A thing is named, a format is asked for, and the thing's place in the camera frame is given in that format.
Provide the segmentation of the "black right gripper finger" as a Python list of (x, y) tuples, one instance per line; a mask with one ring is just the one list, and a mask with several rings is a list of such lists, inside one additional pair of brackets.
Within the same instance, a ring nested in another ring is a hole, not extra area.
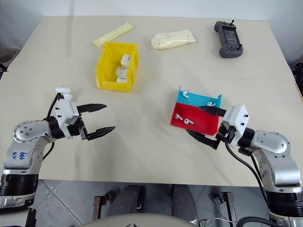
[(192, 130), (186, 130), (187, 133), (189, 135), (191, 135), (194, 139), (196, 139), (197, 141), (210, 146), (212, 149), (217, 150), (218, 147), (218, 141), (217, 140), (212, 140), (207, 138), (204, 134), (201, 134), (199, 132), (196, 131), (192, 131)]
[(220, 116), (224, 117), (226, 110), (215, 107), (215, 106), (199, 106), (198, 107), (201, 111), (206, 112), (207, 114), (213, 115), (213, 116)]

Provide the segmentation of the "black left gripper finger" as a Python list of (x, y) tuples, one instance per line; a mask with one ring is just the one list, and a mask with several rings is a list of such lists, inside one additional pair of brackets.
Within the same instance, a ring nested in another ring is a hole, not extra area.
[(94, 140), (100, 137), (103, 137), (113, 131), (116, 127), (115, 126), (110, 126), (110, 127), (105, 127), (101, 129), (97, 129), (95, 132), (92, 133), (86, 133), (85, 137), (87, 140)]
[(99, 111), (106, 107), (107, 105), (104, 104), (85, 104), (85, 105), (77, 106), (77, 110), (79, 115), (81, 115), (82, 113), (86, 113), (86, 112), (91, 113), (91, 112)]

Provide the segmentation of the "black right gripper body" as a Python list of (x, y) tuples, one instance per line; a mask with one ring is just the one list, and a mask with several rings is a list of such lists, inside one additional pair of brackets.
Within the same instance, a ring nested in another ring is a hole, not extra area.
[(236, 128), (234, 126), (229, 126), (228, 129), (221, 123), (218, 132), (215, 137), (214, 149), (217, 149), (220, 142), (231, 143), (232, 139), (235, 136)]

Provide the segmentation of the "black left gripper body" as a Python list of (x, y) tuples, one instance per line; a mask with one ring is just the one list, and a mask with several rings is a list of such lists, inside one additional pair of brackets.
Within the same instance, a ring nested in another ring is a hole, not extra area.
[(74, 124), (70, 124), (67, 129), (71, 136), (80, 135), (82, 140), (85, 140), (87, 138), (86, 126), (81, 116), (76, 120)]

